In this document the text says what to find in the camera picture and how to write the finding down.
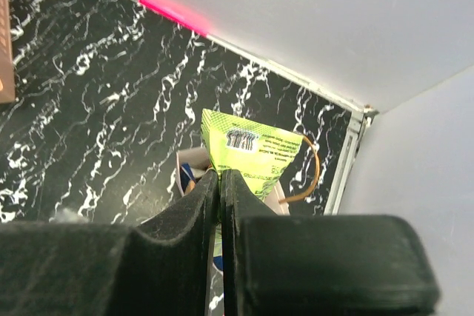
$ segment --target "barcode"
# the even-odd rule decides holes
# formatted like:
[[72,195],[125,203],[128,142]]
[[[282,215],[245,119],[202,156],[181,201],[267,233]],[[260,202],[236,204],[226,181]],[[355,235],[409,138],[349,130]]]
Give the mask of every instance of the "barcode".
[[253,151],[256,145],[258,135],[253,132],[242,130],[230,130],[227,133],[227,147],[242,149],[244,151]]

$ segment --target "white wall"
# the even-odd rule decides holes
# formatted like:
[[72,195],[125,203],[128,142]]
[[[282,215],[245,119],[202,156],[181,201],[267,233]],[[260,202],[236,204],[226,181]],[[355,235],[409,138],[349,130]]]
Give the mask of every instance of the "white wall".
[[211,34],[385,111],[474,63],[474,0],[175,0]]
[[474,68],[375,119],[342,213],[406,218],[444,298],[438,315],[474,315]]

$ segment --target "black marble surface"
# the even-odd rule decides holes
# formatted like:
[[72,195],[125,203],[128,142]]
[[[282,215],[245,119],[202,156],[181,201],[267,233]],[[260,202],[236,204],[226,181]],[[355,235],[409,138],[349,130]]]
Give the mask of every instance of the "black marble surface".
[[[0,107],[0,218],[138,224],[179,197],[175,152],[201,145],[203,108],[297,130],[322,162],[292,214],[324,210],[350,112],[130,0],[10,0],[16,103]],[[309,149],[281,178],[310,184]],[[211,309],[222,315],[221,277]]]

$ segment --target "orange cable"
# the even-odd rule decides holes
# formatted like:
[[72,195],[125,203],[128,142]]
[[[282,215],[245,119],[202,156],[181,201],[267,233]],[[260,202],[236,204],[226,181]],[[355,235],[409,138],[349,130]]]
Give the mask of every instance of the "orange cable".
[[316,173],[314,175],[313,181],[311,182],[311,185],[306,190],[304,190],[303,192],[300,192],[299,194],[297,194],[295,196],[290,196],[289,198],[285,198],[285,199],[280,200],[279,201],[280,204],[292,203],[294,201],[303,200],[304,198],[306,198],[308,195],[310,195],[314,191],[314,189],[316,188],[316,185],[318,185],[318,182],[319,182],[319,174],[320,174],[319,165],[320,164],[319,164],[318,153],[314,149],[313,143],[310,141],[310,139],[308,137],[306,137],[305,135],[302,135],[302,136],[303,136],[303,141],[306,141],[306,143],[310,145],[310,148],[313,151],[314,160],[315,160],[315,163],[316,163]]

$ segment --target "green snack package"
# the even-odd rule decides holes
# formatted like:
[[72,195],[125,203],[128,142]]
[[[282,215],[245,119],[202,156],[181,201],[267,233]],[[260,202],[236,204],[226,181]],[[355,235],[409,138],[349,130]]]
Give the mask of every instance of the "green snack package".
[[[202,111],[201,135],[219,181],[224,170],[238,169],[250,191],[262,201],[302,142],[297,133],[208,109]],[[221,253],[218,228],[214,256]]]

